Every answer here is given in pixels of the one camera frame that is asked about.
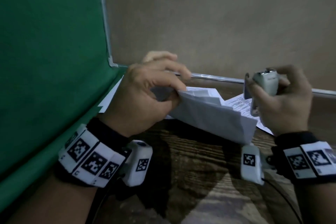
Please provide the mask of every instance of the forearm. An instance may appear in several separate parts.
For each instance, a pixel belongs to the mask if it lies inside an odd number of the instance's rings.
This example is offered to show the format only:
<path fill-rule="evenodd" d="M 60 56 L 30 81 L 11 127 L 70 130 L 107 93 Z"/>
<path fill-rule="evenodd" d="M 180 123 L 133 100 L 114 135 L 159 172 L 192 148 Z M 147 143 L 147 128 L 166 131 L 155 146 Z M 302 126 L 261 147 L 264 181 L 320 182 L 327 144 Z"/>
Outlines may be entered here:
<path fill-rule="evenodd" d="M 294 187 L 305 224 L 336 223 L 336 184 Z"/>
<path fill-rule="evenodd" d="M 51 175 L 8 224 L 84 224 L 97 188 L 59 181 Z"/>

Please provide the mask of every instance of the right hand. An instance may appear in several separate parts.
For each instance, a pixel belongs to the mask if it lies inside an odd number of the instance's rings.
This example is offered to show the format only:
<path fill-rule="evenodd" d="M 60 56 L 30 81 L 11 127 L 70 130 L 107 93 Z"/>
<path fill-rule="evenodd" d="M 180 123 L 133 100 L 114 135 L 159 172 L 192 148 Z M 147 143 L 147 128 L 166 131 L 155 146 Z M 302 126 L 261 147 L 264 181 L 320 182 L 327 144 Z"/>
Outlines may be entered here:
<path fill-rule="evenodd" d="M 279 74 L 286 74 L 288 80 L 280 79 L 276 96 L 270 96 L 249 74 L 246 74 L 247 88 L 255 99 L 260 119 L 275 136 L 308 130 L 308 118 L 313 93 L 302 69 L 293 65 L 274 68 Z"/>

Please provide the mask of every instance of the left hand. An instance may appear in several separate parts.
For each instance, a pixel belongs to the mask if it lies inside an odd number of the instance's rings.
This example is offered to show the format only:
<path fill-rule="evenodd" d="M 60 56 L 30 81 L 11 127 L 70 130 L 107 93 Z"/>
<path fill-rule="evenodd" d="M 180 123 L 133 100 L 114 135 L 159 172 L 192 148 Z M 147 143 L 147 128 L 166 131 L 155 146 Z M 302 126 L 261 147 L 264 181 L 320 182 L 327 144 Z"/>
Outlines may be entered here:
<path fill-rule="evenodd" d="M 102 122 L 125 137 L 149 129 L 180 103 L 176 91 L 163 102 L 157 101 L 150 91 L 154 86 L 186 90 L 185 84 L 166 70 L 180 73 L 183 79 L 191 77 L 191 72 L 185 65 L 174 61 L 177 58 L 174 54 L 154 54 L 149 53 L 149 61 L 145 60 L 143 64 L 129 66 L 106 112 L 98 116 Z"/>

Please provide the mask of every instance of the wristband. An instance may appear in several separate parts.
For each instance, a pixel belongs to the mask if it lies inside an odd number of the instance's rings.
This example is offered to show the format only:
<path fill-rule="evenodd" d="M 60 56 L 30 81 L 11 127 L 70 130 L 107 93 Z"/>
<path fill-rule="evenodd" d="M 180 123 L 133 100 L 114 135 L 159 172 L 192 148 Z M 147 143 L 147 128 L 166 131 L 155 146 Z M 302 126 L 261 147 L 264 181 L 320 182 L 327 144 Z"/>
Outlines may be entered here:
<path fill-rule="evenodd" d="M 293 184 L 319 184 L 336 181 L 336 157 L 327 142 L 310 132 L 283 134 L 272 147 L 272 164 L 278 174 Z"/>
<path fill-rule="evenodd" d="M 103 188 L 131 154 L 126 144 L 126 137 L 93 118 L 87 125 L 81 124 L 60 150 L 57 177 Z"/>

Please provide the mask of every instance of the green cloth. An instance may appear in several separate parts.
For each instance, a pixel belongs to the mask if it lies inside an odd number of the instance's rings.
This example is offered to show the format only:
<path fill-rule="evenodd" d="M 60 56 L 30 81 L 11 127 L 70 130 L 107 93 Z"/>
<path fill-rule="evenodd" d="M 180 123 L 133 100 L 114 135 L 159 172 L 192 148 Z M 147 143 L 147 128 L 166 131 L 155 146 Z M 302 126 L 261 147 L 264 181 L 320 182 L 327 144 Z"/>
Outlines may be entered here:
<path fill-rule="evenodd" d="M 0 211 L 95 115 L 117 73 L 100 0 L 1 0 Z"/>

